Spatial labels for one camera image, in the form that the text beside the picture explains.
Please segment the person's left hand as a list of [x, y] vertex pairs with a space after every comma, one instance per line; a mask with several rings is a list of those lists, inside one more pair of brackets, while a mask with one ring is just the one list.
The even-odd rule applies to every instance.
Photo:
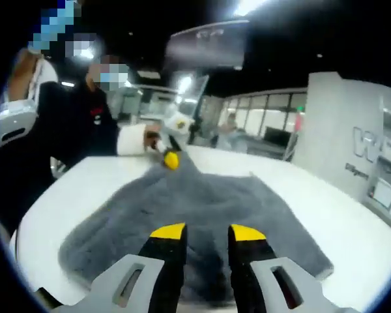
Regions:
[[146, 130], [144, 133], [143, 144], [144, 148], [148, 150], [151, 148], [154, 151], [158, 150], [158, 142], [160, 141], [161, 136], [159, 131]]

